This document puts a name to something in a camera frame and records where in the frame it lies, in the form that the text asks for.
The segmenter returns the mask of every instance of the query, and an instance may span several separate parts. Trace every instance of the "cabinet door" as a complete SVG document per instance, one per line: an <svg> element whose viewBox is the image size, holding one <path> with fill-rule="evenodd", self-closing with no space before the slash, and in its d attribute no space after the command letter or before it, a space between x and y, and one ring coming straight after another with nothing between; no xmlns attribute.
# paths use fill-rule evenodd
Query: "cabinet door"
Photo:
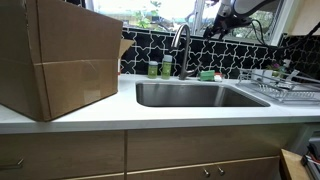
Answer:
<svg viewBox="0 0 320 180"><path fill-rule="evenodd" d="M274 179L278 157L228 161L128 173L127 180L270 180Z"/></svg>
<svg viewBox="0 0 320 180"><path fill-rule="evenodd" d="M0 135L0 179L61 179L124 171L124 132Z"/></svg>
<svg viewBox="0 0 320 180"><path fill-rule="evenodd" d="M212 164L128 173L127 180L206 180Z"/></svg>
<svg viewBox="0 0 320 180"><path fill-rule="evenodd" d="M128 131L128 171L279 155L297 124Z"/></svg>
<svg viewBox="0 0 320 180"><path fill-rule="evenodd" d="M279 157L216 163L214 180L270 180L279 172Z"/></svg>

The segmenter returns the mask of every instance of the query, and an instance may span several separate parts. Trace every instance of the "green sponge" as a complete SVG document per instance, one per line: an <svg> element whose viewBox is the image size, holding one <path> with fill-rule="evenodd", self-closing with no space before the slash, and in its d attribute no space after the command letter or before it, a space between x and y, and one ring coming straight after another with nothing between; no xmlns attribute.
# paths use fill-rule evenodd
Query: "green sponge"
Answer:
<svg viewBox="0 0 320 180"><path fill-rule="evenodd" d="M201 71L200 81L214 81L214 70L212 71Z"/></svg>

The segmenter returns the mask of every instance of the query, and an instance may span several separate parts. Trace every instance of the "white countertop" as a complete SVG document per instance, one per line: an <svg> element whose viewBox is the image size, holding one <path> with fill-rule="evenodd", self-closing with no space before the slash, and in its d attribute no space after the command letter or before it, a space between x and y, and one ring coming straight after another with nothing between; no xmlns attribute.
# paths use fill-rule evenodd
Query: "white countertop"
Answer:
<svg viewBox="0 0 320 180"><path fill-rule="evenodd" d="M271 99L264 99L270 107L145 107L137 103L135 90L135 83L144 80L150 81L146 76L122 74L117 94L52 122L35 122L0 105L0 134L320 122L320 105L286 106ZM176 77L156 81L182 82ZM224 80L222 84L238 88L237 82ZM217 82L191 79L183 83ZM249 89L241 89L258 98L263 97Z"/></svg>

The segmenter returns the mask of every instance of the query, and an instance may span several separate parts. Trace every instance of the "cardboard box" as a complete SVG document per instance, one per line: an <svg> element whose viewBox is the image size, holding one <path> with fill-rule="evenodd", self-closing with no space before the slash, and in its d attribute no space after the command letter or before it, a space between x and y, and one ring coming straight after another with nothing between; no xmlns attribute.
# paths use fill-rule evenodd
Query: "cardboard box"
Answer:
<svg viewBox="0 0 320 180"><path fill-rule="evenodd" d="M49 121L117 92L122 22L61 0L0 0L0 103Z"/></svg>

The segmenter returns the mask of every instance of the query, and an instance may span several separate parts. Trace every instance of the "kitchen faucet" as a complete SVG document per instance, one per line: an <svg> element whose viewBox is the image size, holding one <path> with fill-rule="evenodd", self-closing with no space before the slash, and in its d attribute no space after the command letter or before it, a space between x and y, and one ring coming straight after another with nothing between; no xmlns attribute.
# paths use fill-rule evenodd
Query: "kitchen faucet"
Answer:
<svg viewBox="0 0 320 180"><path fill-rule="evenodd" d="M185 45L185 50L184 50L184 56L183 56L183 62L182 62L182 68L181 68L181 73L179 76L179 80L186 80L188 76L193 75L196 70L200 67L201 63L197 66L196 69L194 70L187 70L187 58L188 58L188 52L189 52L189 44L190 44L190 28L187 24L183 24L179 27L178 31L176 32L176 35L173 38L171 48L178 48L179 43L180 43L180 38L182 31L186 31L186 45Z"/></svg>

